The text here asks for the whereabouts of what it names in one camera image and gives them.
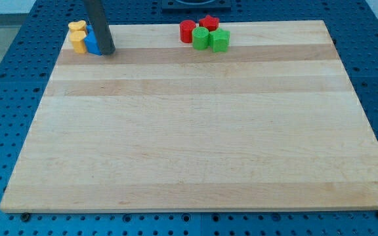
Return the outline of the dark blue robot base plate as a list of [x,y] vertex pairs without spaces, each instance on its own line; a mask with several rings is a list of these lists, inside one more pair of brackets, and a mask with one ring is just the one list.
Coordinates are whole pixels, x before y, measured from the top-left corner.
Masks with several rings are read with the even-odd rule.
[[160,0],[162,11],[172,10],[228,10],[231,0]]

